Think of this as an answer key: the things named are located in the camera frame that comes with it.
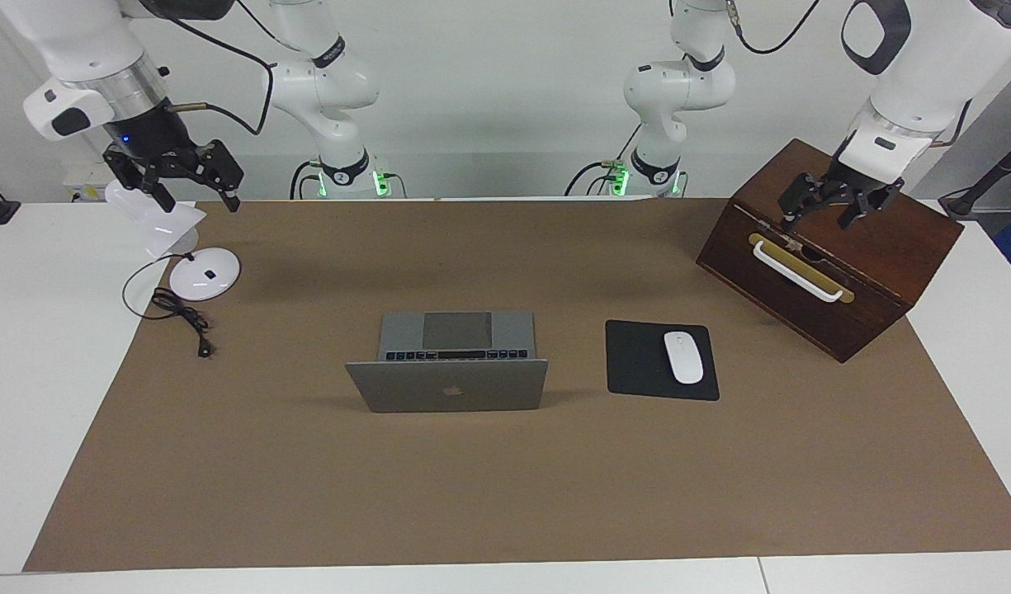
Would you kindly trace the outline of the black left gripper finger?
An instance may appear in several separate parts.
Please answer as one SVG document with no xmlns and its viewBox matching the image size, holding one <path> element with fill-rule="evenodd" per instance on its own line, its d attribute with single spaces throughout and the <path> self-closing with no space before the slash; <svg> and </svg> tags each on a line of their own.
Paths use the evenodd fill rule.
<svg viewBox="0 0 1011 594">
<path fill-rule="evenodd" d="M 846 202 L 843 214 L 839 215 L 839 227 L 850 229 L 860 218 L 867 217 L 874 210 L 884 210 L 899 195 L 902 183 L 891 183 L 872 191 L 861 191 L 848 187 L 843 193 Z"/>
<path fill-rule="evenodd" d="M 792 232 L 807 214 L 829 207 L 830 200 L 823 193 L 824 185 L 825 181 L 809 173 L 798 174 L 788 185 L 779 196 L 784 232 Z"/>
</svg>

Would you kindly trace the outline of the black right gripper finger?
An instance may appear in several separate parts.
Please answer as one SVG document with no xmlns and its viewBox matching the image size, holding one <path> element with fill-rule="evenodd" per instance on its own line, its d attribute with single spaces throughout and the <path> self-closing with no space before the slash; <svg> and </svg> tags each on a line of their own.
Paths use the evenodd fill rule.
<svg viewBox="0 0 1011 594">
<path fill-rule="evenodd" d="M 104 162 L 121 187 L 150 196 L 164 213 L 172 213 L 176 200 L 161 180 L 159 158 L 131 157 L 120 147 L 106 147 Z"/>
<path fill-rule="evenodd" d="M 198 147 L 198 176 L 203 185 L 217 191 L 229 213 L 237 213 L 241 204 L 237 192 L 243 180 L 243 169 L 221 140 L 211 140 Z"/>
</svg>

